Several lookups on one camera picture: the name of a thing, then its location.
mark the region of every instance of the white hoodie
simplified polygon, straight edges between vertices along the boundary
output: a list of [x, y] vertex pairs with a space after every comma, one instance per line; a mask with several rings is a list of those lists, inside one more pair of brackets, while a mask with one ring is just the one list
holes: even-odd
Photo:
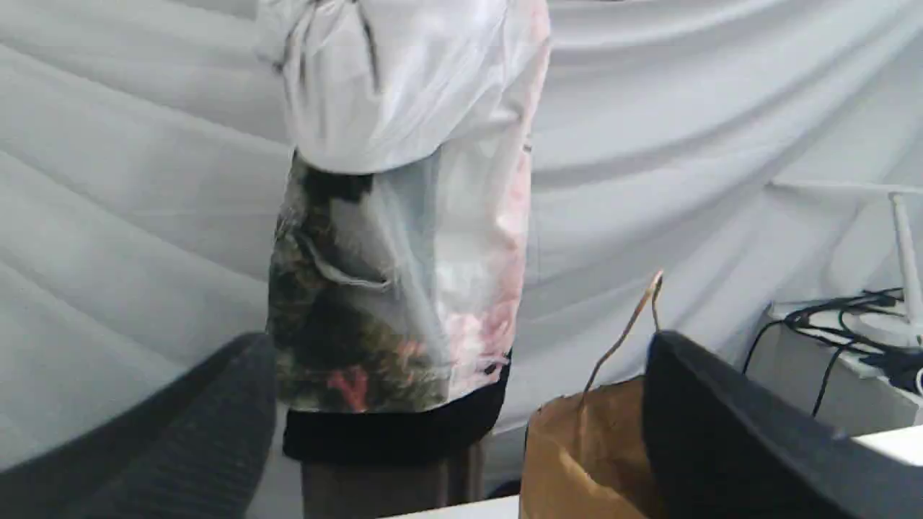
[[318, 270], [340, 300], [422, 344], [445, 388], [436, 402], [353, 410], [424, 411], [496, 381], [521, 298], [545, 0], [259, 0], [258, 27], [298, 154], [329, 174], [374, 174], [371, 193], [330, 218], [364, 244], [344, 255], [386, 279], [345, 274], [310, 247]]

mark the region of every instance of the brown paper bag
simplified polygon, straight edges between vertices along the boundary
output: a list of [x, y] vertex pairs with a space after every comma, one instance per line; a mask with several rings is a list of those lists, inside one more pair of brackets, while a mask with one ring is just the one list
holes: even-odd
[[[599, 368], [628, 336], [658, 272], [618, 341], [596, 364], [583, 393], [544, 405], [529, 420], [520, 494], [521, 519], [666, 517], [641, 437], [640, 378], [590, 390]], [[659, 322], [654, 307], [654, 322]]]

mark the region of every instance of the white backdrop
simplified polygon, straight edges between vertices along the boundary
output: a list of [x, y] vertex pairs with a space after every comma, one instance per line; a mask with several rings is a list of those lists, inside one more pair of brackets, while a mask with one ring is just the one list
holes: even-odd
[[[262, 327], [290, 152], [251, 3], [0, 0], [0, 466]], [[772, 298], [887, 276], [886, 211], [766, 183], [923, 184], [923, 3], [551, 5], [498, 430], [581, 387], [658, 267], [666, 323], [728, 357]], [[641, 369], [650, 329], [601, 380]], [[519, 440], [498, 445], [508, 473]], [[258, 508], [295, 502], [279, 470]]]

